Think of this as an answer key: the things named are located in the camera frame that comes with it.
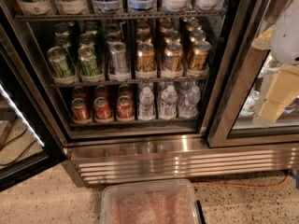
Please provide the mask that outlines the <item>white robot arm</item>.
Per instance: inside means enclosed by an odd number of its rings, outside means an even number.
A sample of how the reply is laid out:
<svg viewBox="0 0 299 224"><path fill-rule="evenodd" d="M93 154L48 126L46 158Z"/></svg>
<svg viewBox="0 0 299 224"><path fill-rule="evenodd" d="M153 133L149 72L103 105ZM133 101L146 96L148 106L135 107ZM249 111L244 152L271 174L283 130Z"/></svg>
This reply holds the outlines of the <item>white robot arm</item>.
<svg viewBox="0 0 299 224"><path fill-rule="evenodd" d="M253 40L255 49L270 49L282 67L263 79L253 123L259 127L273 125L285 108L299 95L299 0L293 0L276 23Z"/></svg>

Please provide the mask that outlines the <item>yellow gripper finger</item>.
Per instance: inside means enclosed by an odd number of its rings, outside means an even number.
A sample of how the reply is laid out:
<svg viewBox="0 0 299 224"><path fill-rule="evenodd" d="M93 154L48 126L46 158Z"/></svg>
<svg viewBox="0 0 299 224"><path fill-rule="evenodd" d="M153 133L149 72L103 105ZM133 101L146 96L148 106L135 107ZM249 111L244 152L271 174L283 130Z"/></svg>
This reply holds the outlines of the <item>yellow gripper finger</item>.
<svg viewBox="0 0 299 224"><path fill-rule="evenodd" d="M270 49L270 40L273 34L275 26L272 25L269 28L267 28L262 34L260 34L258 37L254 38L251 46L255 49L259 50L265 50Z"/></svg>
<svg viewBox="0 0 299 224"><path fill-rule="evenodd" d="M267 121L276 121L299 95L299 67L289 65L273 75L258 116Z"/></svg>

